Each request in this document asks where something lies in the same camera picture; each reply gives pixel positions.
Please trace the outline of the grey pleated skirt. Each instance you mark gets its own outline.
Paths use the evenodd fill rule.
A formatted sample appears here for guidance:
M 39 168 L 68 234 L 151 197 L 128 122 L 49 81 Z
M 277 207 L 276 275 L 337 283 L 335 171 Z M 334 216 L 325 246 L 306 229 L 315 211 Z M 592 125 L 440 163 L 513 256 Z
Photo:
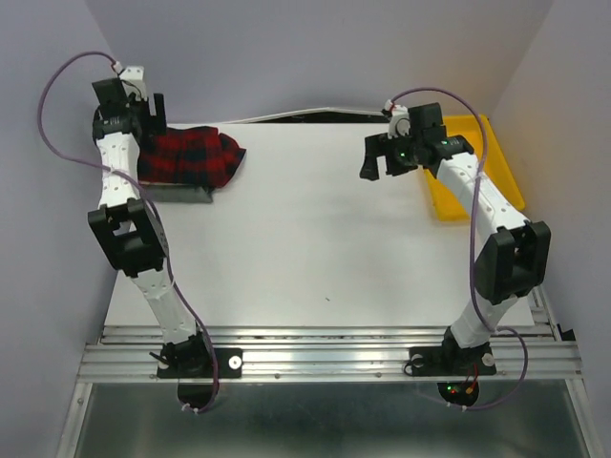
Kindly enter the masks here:
M 154 202 L 203 203 L 213 202 L 214 187 L 186 184 L 141 183 L 146 196 Z

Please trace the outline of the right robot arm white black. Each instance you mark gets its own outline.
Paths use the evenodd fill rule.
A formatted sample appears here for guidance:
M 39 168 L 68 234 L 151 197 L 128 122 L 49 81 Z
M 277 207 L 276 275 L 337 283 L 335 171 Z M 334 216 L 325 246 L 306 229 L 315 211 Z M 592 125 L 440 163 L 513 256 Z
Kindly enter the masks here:
M 365 140 L 360 178 L 397 177 L 423 168 L 459 201 L 471 220 L 470 299 L 437 346 L 414 347 L 406 369 L 416 377 L 495 374 L 491 337 L 517 301 L 545 276 L 551 230 L 532 222 L 481 171 L 481 158 L 462 135 L 448 135 L 439 104 L 406 108 L 386 102 L 386 133 Z

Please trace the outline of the aluminium rail frame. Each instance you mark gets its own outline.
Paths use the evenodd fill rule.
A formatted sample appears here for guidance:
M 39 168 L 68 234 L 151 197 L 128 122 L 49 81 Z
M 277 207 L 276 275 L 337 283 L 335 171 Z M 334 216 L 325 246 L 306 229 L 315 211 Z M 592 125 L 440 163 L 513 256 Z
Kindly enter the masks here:
M 441 404 L 432 379 L 406 375 L 408 351 L 439 327 L 218 327 L 242 375 L 215 409 L 183 413 L 177 385 L 157 376 L 152 326 L 104 328 L 83 352 L 57 453 L 61 457 L 601 457 L 579 348 L 541 290 L 524 343 L 493 341 L 498 373 L 479 381 L 497 409 Z

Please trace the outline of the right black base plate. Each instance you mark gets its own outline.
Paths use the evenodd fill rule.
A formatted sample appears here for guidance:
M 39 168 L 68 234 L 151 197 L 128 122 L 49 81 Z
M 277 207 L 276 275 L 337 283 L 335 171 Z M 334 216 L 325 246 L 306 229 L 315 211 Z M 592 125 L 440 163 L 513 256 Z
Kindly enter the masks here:
M 457 350 L 441 346 L 417 346 L 410 349 L 409 362 L 414 377 L 466 377 L 497 373 L 492 349 L 486 344 L 478 348 Z

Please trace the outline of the yellow plastic tray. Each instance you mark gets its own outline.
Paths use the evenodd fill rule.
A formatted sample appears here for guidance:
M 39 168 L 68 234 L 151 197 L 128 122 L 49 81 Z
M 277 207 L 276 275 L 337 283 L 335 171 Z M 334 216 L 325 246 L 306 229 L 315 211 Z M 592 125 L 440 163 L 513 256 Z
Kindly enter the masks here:
M 511 168 L 503 155 L 488 118 L 482 116 L 481 119 L 488 138 L 488 156 L 484 171 L 503 196 L 518 211 L 523 212 L 526 202 L 516 184 Z M 464 136 L 474 147 L 477 157 L 481 158 L 483 143 L 474 117 L 470 114 L 444 115 L 443 120 L 448 135 Z M 439 221 L 457 222 L 468 219 L 466 211 L 446 186 L 434 179 L 428 170 L 423 172 L 423 176 L 430 193 L 433 214 Z

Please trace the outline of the red black plaid skirt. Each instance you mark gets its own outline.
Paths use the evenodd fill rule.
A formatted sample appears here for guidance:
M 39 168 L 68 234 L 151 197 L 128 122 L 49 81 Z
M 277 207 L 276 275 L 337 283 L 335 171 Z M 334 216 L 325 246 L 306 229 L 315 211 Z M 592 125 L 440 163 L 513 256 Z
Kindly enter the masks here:
M 141 183 L 222 188 L 238 172 L 246 149 L 216 127 L 169 128 L 140 148 Z

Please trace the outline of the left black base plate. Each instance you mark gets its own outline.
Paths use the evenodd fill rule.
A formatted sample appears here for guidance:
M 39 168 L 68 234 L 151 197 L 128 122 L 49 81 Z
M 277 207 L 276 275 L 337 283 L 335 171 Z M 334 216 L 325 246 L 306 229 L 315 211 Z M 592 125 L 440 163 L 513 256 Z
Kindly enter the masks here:
M 240 379 L 242 376 L 242 350 L 237 347 L 216 347 L 214 349 L 220 380 Z M 162 380 L 212 379 L 213 362 L 208 352 L 203 350 L 191 362 L 183 365 L 169 365 L 158 360 L 156 376 Z

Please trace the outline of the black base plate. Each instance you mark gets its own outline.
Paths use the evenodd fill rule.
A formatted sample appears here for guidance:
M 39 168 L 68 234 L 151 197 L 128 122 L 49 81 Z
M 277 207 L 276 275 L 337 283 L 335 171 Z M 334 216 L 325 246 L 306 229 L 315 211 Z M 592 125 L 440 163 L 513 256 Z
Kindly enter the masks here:
M 216 347 L 214 349 L 220 380 L 240 379 L 242 376 L 242 350 L 237 347 Z M 156 376 L 162 380 L 212 379 L 213 362 L 208 352 L 203 350 L 191 362 L 183 365 L 169 365 L 158 360 Z
M 409 362 L 414 377 L 466 377 L 497 373 L 492 349 L 486 344 L 478 348 L 457 350 L 441 346 L 417 346 L 410 349 Z

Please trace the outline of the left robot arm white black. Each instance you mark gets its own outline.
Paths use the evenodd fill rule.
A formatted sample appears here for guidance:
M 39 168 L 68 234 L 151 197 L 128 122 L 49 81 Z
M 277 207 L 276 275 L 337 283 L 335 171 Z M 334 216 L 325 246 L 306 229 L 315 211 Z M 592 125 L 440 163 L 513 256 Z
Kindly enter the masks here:
M 162 133 L 163 114 L 151 114 L 134 82 L 119 76 L 93 85 L 98 107 L 93 140 L 102 166 L 101 198 L 88 223 L 112 267 L 122 272 L 147 301 L 162 333 L 154 358 L 163 378 L 203 378 L 214 360 L 202 327 L 179 297 L 168 270 L 169 245 L 137 181 L 141 145 Z

